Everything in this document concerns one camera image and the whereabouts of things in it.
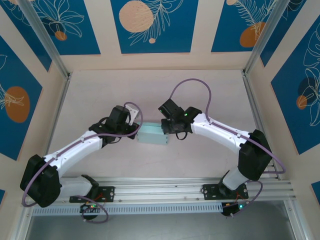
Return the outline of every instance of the robotic arm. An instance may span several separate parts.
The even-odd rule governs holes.
[[[272,159],[261,148],[240,137],[242,135],[252,139],[270,151],[265,135],[259,130],[252,133],[241,131],[212,118],[208,122],[206,114],[201,110],[189,107],[184,111],[172,99],[168,99],[158,109],[165,116],[161,120],[164,134],[185,133],[185,137],[188,133],[199,134],[238,154],[238,166],[228,171],[218,184],[219,192],[225,199],[232,199],[234,191],[246,181],[259,180]]]
[[[87,155],[102,149],[108,144],[116,143],[116,136],[102,134],[119,135],[119,138],[121,138],[121,135],[129,135],[136,131],[139,125],[133,123],[133,121],[138,112],[138,110],[127,105],[125,107],[118,105],[112,109],[109,117],[102,118],[99,122],[93,124],[80,138],[64,148],[44,157],[32,156],[25,168],[20,188],[25,191],[39,169],[54,158],[55,160],[32,183],[28,195],[43,208],[52,204],[59,196],[80,195],[94,199],[98,194],[99,184],[91,177],[83,175],[72,182],[68,181],[67,186],[60,178],[69,168]],[[135,135],[132,134],[128,138],[134,139]]]

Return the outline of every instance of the light blue block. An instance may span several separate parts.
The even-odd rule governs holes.
[[[168,135],[164,134],[160,123],[144,122],[137,133],[139,143],[143,144],[168,144]]]

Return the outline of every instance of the purple cable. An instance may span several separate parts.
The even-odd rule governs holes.
[[[238,215],[239,213],[242,213],[247,207],[249,207],[256,199],[257,197],[259,197],[260,193],[262,192],[262,189],[264,187],[264,185],[262,184],[262,182],[260,181],[247,181],[247,183],[259,183],[261,185],[260,187],[260,190],[258,191],[258,193],[254,196],[254,198],[252,198],[252,200],[240,211],[236,212],[235,214],[233,214],[232,216],[230,217],[234,217],[235,215]],[[228,208],[228,207],[231,207],[231,206],[234,206],[234,205],[237,205],[238,203],[234,203],[234,204],[231,204],[229,206],[223,206],[223,208]]]
[[[88,139],[91,139],[91,138],[94,138],[94,137],[99,137],[99,136],[108,136],[108,137],[124,138],[124,137],[130,137],[130,136],[132,136],[132,135],[135,135],[135,134],[139,131],[139,129],[141,128],[141,126],[142,126],[142,124],[143,124],[143,122],[144,122],[144,116],[143,116],[143,114],[142,114],[142,111],[141,111],[140,107],[139,107],[137,104],[135,104],[135,103],[133,103],[133,102],[131,102],[131,101],[127,101],[127,102],[124,104],[124,106],[126,106],[127,104],[132,104],[132,105],[134,105],[134,106],[139,110],[139,112],[140,112],[140,118],[141,118],[141,120],[140,120],[140,125],[139,125],[139,127],[138,127],[135,131],[133,131],[132,133],[124,134],[124,135],[121,135],[121,134],[111,134],[111,133],[93,134],[93,135],[91,135],[91,136],[85,137],[84,140],[88,140]],[[59,152],[59,153],[56,155],[56,157],[57,157],[57,158],[60,157],[62,154],[64,154],[65,152],[67,152],[68,150],[72,149],[73,147],[75,147],[76,145],[78,145],[78,144],[80,144],[80,143],[82,143],[82,140],[79,140],[79,141],[73,143],[72,145],[70,145],[69,147],[67,147],[66,149],[62,150],[61,152]],[[36,202],[31,203],[31,204],[27,204],[27,203],[26,203],[26,197],[27,197],[28,191],[29,191],[31,185],[32,185],[32,184],[34,183],[34,181],[36,180],[36,178],[37,178],[37,177],[43,172],[43,170],[44,170],[47,166],[49,166],[49,164],[52,163],[55,159],[56,159],[56,158],[53,157],[53,158],[51,158],[48,162],[46,162],[46,163],[35,173],[35,175],[34,175],[34,176],[31,178],[31,180],[29,181],[28,185],[26,186],[26,188],[25,188],[25,190],[24,190],[24,192],[23,192],[22,201],[21,201],[21,203],[22,203],[22,205],[23,205],[24,207],[30,208],[30,207],[32,207],[32,206],[34,206],[34,205],[37,204]],[[87,199],[87,198],[84,197],[84,196],[77,196],[77,197],[83,198],[83,199]],[[93,200],[91,200],[91,199],[89,199],[89,201],[97,204],[98,206],[100,205],[100,204],[96,203],[95,201],[93,201]]]
[[[77,195],[77,196],[75,196],[75,197],[80,198],[80,199],[87,200],[88,202],[92,202],[92,203],[96,204],[99,208],[101,208],[102,211],[105,212],[106,218],[105,218],[105,220],[103,220],[103,221],[91,221],[91,220],[87,220],[87,219],[85,219],[85,212],[90,209],[90,208],[88,207],[88,208],[86,208],[85,210],[83,210],[83,212],[82,212],[82,214],[81,214],[81,217],[82,217],[82,219],[83,219],[84,222],[90,223],[90,224],[104,224],[104,223],[106,223],[106,222],[108,221],[108,219],[109,219],[109,214],[108,214],[107,210],[104,208],[104,206],[102,206],[100,203],[97,203],[96,201],[94,201],[94,200],[92,200],[92,199],[90,199],[90,198],[87,198],[87,197],[85,197],[85,196],[79,196],[79,195]]]
[[[185,82],[188,82],[188,81],[197,81],[197,82],[200,82],[200,83],[204,84],[204,85],[206,86],[206,88],[208,89],[208,91],[209,91],[209,99],[208,99],[208,103],[207,103],[206,108],[205,108],[205,117],[206,117],[207,121],[208,121],[209,123],[211,123],[212,125],[214,125],[214,126],[220,128],[220,129],[222,129],[222,130],[225,130],[225,131],[227,131],[227,132],[229,132],[229,133],[231,133],[231,134],[234,134],[234,135],[238,135],[238,133],[237,133],[236,131],[233,131],[233,130],[227,128],[227,127],[221,126],[221,125],[219,125],[219,124],[217,124],[217,123],[215,123],[215,122],[211,122],[211,121],[210,121],[208,112],[209,112],[209,106],[210,106],[210,103],[211,103],[212,93],[211,93],[211,89],[210,89],[209,85],[208,85],[206,82],[204,82],[203,80],[200,80],[200,79],[197,79],[197,78],[189,78],[189,79],[186,79],[186,80],[183,80],[183,81],[179,82],[179,83],[174,87],[174,89],[173,89],[173,91],[172,91],[169,99],[172,98],[172,96],[174,95],[176,89],[177,89],[181,84],[183,84],[183,83],[185,83]],[[244,136],[244,135],[241,135],[241,134],[240,134],[240,138],[245,139],[246,141],[249,141],[250,143],[252,143],[252,144],[256,145],[257,147],[259,147],[260,149],[262,149],[262,150],[263,150],[264,152],[266,152],[269,156],[271,156],[271,157],[281,166],[281,168],[282,168],[282,171],[264,171],[264,172],[263,172],[264,174],[284,174],[284,173],[286,172],[287,169],[286,169],[285,165],[280,161],[279,158],[277,158],[277,156],[275,156],[275,155],[274,155],[271,151],[269,151],[267,148],[265,148],[265,147],[262,146],[260,143],[254,141],[254,140],[252,140],[252,139],[250,139],[249,137],[246,137],[246,136]]]

